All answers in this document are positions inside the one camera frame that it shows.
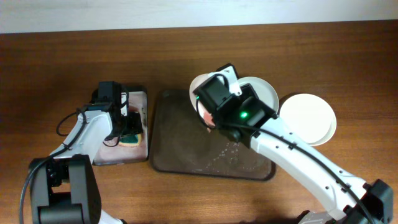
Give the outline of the pale green plate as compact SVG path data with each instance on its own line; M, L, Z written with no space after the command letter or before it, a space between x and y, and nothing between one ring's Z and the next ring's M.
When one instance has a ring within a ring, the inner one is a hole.
M243 77L238 80L239 86L250 84L258 98L276 113L279 110L279 97L270 83L258 77Z

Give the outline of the white plate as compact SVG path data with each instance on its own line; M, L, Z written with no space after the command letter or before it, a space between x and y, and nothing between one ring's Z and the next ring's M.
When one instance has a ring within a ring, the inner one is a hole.
M332 107L323 98L309 93L288 97L280 106L279 116L311 146L328 142L337 128Z
M212 115L205 109L205 107L202 105L201 102L199 102L198 107L196 107L197 96L193 93L193 91L214 74L215 72L211 72L197 76L196 78L193 79L189 88L189 98L192 103L192 106L194 107L194 110L199 112L199 115L203 118L205 124L207 124L211 128L215 127L215 124L212 121L213 119Z

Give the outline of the green yellow sponge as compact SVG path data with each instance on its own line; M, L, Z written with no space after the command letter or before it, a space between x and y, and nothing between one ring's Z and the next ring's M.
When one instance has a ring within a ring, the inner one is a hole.
M129 134L120 137L119 145L124 147L136 147L142 142L142 134Z

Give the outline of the white plate front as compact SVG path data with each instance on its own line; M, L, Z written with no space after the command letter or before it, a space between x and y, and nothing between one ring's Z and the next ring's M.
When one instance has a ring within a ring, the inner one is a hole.
M311 146L328 142L337 128L332 107L323 98L309 93L288 97L280 106L279 116Z

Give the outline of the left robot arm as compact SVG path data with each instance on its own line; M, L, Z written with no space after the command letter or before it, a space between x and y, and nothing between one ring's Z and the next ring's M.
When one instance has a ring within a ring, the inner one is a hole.
M124 223L102 209L93 166L109 140L134 136L144 143L147 90L100 82L91 100L73 115L76 124L49 156L33 159L19 205L30 193L33 223Z

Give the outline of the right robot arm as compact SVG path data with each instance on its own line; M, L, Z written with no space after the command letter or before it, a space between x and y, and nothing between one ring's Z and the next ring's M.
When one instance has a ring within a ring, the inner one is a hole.
M190 98L203 124L275 162L303 185L325 208L327 222L392 221L392 188L380 179L368 184L300 139L278 116L279 99L264 80L200 75L190 85Z

